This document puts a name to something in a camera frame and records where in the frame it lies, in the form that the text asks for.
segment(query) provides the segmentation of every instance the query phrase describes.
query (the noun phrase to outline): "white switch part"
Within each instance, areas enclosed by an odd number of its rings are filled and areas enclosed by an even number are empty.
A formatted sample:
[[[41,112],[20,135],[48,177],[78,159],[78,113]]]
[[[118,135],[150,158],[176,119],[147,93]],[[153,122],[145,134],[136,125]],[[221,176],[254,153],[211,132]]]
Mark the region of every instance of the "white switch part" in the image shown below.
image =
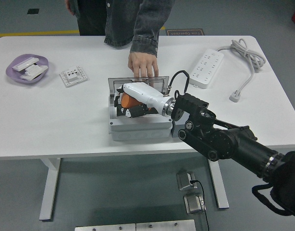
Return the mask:
[[[32,64],[34,64],[38,61],[39,61],[38,58],[30,57],[30,58],[24,60],[23,62],[13,66],[13,69],[15,71],[22,71],[23,69],[26,69],[27,67],[31,66]]]
[[[191,72],[189,82],[194,86],[206,89],[211,83],[223,57],[223,53],[207,49]]]
[[[80,66],[73,66],[60,73],[60,76],[67,88],[87,81],[88,78]]]
[[[38,66],[36,64],[33,64],[25,69],[24,75],[20,76],[20,78],[31,81],[47,69],[48,69],[48,66],[45,66],[45,65]]]

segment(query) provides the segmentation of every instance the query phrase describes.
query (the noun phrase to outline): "white power cord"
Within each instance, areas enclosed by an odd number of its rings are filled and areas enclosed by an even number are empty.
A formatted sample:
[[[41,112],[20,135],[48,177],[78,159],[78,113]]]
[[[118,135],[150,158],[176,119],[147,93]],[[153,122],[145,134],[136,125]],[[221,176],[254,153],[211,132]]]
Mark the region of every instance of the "white power cord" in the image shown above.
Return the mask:
[[[260,70],[261,67],[263,67],[263,64],[265,64],[266,59],[259,53],[249,50],[247,48],[246,42],[243,39],[240,39],[238,42],[235,40],[232,40],[232,44],[230,46],[225,46],[225,47],[220,47],[217,49],[217,51],[221,50],[232,50],[237,53],[239,53],[241,56],[243,56],[249,63],[251,67],[251,75],[250,77],[246,80],[246,82],[235,92],[233,92],[229,99],[235,103],[237,103],[240,99],[241,96],[241,91],[242,89],[250,82],[250,80],[253,78],[255,74],[255,69]]]

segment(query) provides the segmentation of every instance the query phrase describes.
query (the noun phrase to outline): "power strip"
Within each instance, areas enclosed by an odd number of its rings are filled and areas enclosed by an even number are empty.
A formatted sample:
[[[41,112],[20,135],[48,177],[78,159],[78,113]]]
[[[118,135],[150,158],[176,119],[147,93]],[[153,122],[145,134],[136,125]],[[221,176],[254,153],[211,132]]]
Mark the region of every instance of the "power strip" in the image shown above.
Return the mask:
[[[189,82],[194,86],[206,89],[220,65],[224,54],[207,49],[189,76]]]

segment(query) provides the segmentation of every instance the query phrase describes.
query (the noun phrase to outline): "black pants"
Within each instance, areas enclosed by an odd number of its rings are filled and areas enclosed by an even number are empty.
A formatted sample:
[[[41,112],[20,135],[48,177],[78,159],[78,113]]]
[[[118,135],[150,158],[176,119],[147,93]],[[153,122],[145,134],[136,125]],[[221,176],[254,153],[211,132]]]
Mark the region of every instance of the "black pants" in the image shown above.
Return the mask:
[[[106,0],[79,0],[80,18],[78,27],[80,35],[105,35],[107,10]]]

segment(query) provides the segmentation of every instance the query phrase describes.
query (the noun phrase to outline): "finger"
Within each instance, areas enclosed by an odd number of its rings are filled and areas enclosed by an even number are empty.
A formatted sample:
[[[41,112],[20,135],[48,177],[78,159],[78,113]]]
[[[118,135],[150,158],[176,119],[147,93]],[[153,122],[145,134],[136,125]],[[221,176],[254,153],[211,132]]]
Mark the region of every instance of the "finger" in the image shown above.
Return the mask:
[[[140,77],[139,71],[140,71],[139,66],[134,67],[134,77],[135,78],[139,78]]]
[[[159,69],[158,69],[158,65],[157,65],[157,61],[154,61],[152,63],[153,69],[154,69],[154,76],[157,77],[159,75]]]
[[[153,77],[152,65],[147,66],[147,77]]]
[[[65,0],[65,5],[66,5],[66,9],[67,9],[72,15],[75,15],[75,14],[71,11],[69,0]]]
[[[133,62],[130,56],[128,57],[128,68],[131,69],[132,72],[134,72]]]
[[[140,65],[141,77],[147,77],[147,65]]]

